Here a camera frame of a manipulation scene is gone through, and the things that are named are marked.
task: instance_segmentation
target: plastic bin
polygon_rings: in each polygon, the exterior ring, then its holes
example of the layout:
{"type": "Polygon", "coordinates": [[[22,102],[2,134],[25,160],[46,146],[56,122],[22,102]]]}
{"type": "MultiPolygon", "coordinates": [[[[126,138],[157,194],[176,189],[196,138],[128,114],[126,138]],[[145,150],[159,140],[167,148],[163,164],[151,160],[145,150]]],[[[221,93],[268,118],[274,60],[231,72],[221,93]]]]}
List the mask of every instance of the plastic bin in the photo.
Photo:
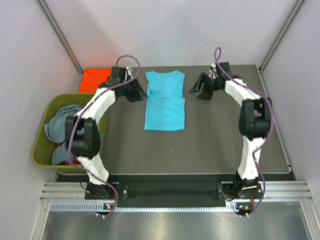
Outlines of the plastic bin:
{"type": "MultiPolygon", "coordinates": [[[[84,170],[71,165],[51,165],[52,154],[58,146],[47,138],[45,133],[45,124],[50,122],[60,108],[70,104],[79,104],[85,106],[93,96],[94,94],[92,93],[69,93],[59,95],[50,102],[40,125],[40,129],[33,147],[32,157],[35,164],[42,168],[55,169],[64,174],[77,174],[85,172],[84,170]]],[[[97,126],[101,138],[100,154],[103,153],[107,123],[108,116],[105,113],[97,126]]]]}

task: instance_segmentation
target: blue cloth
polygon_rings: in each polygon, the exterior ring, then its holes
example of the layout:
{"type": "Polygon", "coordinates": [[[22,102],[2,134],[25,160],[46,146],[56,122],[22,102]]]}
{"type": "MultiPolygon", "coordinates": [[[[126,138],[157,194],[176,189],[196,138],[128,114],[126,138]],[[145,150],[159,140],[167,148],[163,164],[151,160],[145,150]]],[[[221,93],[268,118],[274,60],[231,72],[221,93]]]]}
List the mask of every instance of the blue cloth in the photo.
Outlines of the blue cloth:
{"type": "Polygon", "coordinates": [[[185,99],[183,88],[185,74],[147,72],[147,87],[144,130],[178,131],[185,129],[185,99]]]}
{"type": "MultiPolygon", "coordinates": [[[[55,143],[62,143],[65,141],[65,120],[69,115],[74,116],[84,107],[78,104],[70,104],[59,109],[56,115],[49,123],[44,125],[44,132],[47,138],[55,143]]],[[[51,164],[58,165],[68,161],[68,151],[65,142],[58,146],[52,153],[51,164]]]]}

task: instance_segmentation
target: orange mat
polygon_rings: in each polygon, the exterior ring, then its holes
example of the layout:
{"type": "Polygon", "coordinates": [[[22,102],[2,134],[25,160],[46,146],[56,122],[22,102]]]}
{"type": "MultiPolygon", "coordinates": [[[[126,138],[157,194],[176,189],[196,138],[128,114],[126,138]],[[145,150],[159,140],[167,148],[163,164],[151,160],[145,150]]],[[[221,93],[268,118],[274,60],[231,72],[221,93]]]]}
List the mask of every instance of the orange mat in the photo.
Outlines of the orange mat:
{"type": "Polygon", "coordinates": [[[111,75],[110,68],[85,68],[79,87],[79,93],[95,93],[99,85],[111,75]]]}

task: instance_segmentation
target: wall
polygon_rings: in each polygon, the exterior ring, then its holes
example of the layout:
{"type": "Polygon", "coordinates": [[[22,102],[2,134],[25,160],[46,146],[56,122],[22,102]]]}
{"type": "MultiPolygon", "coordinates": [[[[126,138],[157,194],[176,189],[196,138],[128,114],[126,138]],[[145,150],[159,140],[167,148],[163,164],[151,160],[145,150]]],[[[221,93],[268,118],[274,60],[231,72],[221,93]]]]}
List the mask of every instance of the wall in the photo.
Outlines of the wall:
{"type": "Polygon", "coordinates": [[[320,211],[320,1],[307,0],[264,75],[300,179],[320,211]]]}
{"type": "Polygon", "coordinates": [[[0,239],[28,239],[45,181],[31,149],[50,99],[79,86],[69,57],[35,0],[0,3],[0,239]]]}
{"type": "Polygon", "coordinates": [[[46,0],[81,66],[261,64],[296,0],[46,0]]]}

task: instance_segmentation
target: gray cloth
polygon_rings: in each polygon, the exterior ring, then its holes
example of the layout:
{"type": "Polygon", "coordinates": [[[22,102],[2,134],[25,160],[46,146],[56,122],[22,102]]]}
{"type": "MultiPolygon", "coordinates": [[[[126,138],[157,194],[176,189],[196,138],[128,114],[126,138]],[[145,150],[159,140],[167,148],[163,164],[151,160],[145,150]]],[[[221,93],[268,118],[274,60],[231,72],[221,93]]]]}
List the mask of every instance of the gray cloth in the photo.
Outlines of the gray cloth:
{"type": "MultiPolygon", "coordinates": [[[[77,112],[84,107],[77,104],[70,104],[59,109],[56,115],[51,119],[49,123],[44,125],[44,131],[48,139],[55,143],[62,143],[65,141],[65,120],[69,115],[74,116],[77,112]]],[[[68,161],[68,151],[66,149],[66,143],[58,146],[53,151],[51,164],[58,165],[68,161]]]]}

